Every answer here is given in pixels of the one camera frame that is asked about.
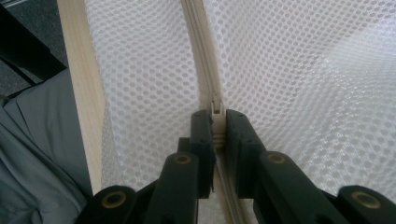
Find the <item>gray fabric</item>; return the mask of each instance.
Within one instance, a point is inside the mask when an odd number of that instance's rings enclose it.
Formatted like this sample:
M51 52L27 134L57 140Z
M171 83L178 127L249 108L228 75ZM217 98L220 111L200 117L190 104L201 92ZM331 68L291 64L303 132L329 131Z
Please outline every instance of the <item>gray fabric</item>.
M0 223L73 223L91 196L69 72L0 99Z

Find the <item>zipper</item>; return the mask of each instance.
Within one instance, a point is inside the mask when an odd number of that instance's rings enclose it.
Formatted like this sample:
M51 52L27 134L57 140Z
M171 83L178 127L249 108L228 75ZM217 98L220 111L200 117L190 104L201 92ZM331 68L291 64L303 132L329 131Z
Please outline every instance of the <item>zipper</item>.
M238 199L233 187L226 157L226 114L222 103L219 73L210 30L202 0L181 0L192 45L200 91L206 99L213 121L213 145L217 157L214 184L227 223L249 223L245 204Z

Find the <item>gray floor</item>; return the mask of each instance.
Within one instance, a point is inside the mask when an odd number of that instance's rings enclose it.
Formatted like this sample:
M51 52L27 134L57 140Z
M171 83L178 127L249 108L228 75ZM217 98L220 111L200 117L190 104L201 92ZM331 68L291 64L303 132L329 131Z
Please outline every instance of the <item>gray floor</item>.
M64 37L56 0L29 0L7 9L32 34L43 42L51 53L67 66ZM34 81L38 78L27 75ZM10 95L29 87L22 78L0 62L0 95Z

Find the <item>metal grommet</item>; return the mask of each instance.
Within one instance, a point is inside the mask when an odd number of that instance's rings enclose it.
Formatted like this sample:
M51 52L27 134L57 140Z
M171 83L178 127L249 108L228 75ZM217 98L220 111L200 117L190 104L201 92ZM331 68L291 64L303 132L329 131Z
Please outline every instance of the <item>metal grommet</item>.
M102 199L102 206L105 208L116 208L120 205L122 205L126 201L126 194L121 191L113 191L108 193L103 199Z
M355 200L355 202L363 205L364 207L373 209L381 207L381 202L368 193L364 193L362 191L355 191L351 194L351 196L353 200Z
M268 155L268 161L272 162L272 163L276 163L276 164L281 164L283 162L285 162L285 158L277 153L273 153Z
M175 162L179 164L187 164L190 163L191 158L186 155L179 155L175 157Z

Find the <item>beige zipper tape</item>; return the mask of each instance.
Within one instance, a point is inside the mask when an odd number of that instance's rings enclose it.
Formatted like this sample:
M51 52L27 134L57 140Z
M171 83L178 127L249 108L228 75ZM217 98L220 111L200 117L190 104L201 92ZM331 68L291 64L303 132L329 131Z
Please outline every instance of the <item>beige zipper tape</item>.
M214 175L215 192L227 223L249 223L245 204L239 200L228 171L224 146L226 141L225 108L221 101L219 70L202 0L181 0L192 45L200 86L201 108L209 108L217 167Z

